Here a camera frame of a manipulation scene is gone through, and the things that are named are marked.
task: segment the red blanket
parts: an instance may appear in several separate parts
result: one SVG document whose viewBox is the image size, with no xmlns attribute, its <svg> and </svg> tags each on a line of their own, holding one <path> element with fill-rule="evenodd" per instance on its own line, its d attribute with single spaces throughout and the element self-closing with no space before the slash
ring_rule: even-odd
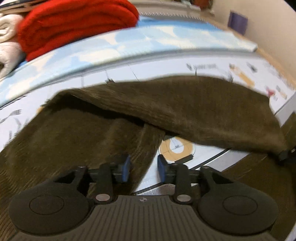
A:
<svg viewBox="0 0 296 241">
<path fill-rule="evenodd" d="M 49 0 L 20 23 L 18 41 L 30 61 L 79 39 L 134 27 L 138 17 L 127 0 Z"/>
</svg>

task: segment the white blanket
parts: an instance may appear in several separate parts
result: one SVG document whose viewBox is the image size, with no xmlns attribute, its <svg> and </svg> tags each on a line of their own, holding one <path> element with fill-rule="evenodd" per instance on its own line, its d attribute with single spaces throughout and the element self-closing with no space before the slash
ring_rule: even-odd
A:
<svg viewBox="0 0 296 241">
<path fill-rule="evenodd" d="M 0 43 L 0 82 L 8 75 L 25 57 L 16 37 L 7 42 Z"/>
<path fill-rule="evenodd" d="M 17 26 L 23 19 L 24 17 L 19 14 L 0 15 L 0 43 L 17 34 Z"/>
</svg>

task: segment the brown blanket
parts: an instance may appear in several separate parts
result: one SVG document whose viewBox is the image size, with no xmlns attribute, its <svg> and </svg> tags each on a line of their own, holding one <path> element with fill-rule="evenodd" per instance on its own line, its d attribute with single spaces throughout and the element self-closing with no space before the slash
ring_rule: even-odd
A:
<svg viewBox="0 0 296 241">
<path fill-rule="evenodd" d="M 96 168 L 129 153 L 129 194 L 167 131 L 189 141 L 278 154 L 287 148 L 269 99 L 243 86 L 197 76 L 66 90 L 0 153 L 0 240 L 14 233 L 12 196 L 75 166 Z"/>
<path fill-rule="evenodd" d="M 289 149 L 296 145 L 296 114 L 282 126 Z M 279 216 L 271 234 L 284 241 L 296 222 L 296 164 L 279 166 L 266 154 L 252 153 L 224 173 L 270 195 L 277 202 Z"/>
</svg>

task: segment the wall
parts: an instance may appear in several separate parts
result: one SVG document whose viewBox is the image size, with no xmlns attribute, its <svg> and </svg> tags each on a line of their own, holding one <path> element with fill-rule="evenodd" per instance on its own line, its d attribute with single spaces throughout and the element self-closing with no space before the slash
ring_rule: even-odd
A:
<svg viewBox="0 0 296 241">
<path fill-rule="evenodd" d="M 284 0 L 214 0 L 215 20 L 227 25 L 230 10 L 248 17 L 245 34 L 296 78 L 296 12 Z"/>
</svg>

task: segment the fabric fold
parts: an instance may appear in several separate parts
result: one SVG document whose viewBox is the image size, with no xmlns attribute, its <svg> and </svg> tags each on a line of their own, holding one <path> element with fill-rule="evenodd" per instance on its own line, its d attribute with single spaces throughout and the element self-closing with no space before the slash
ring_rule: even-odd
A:
<svg viewBox="0 0 296 241">
<path fill-rule="evenodd" d="M 0 81 L 7 76 L 24 58 L 25 54 L 16 38 L 0 43 Z"/>
<path fill-rule="evenodd" d="M 17 34 L 17 27 L 24 19 L 20 14 L 9 14 L 0 17 L 0 43 L 10 40 Z"/>
<path fill-rule="evenodd" d="M 18 41 L 30 61 L 79 39 L 134 27 L 138 18 L 127 0 L 51 0 L 28 14 Z"/>
</svg>

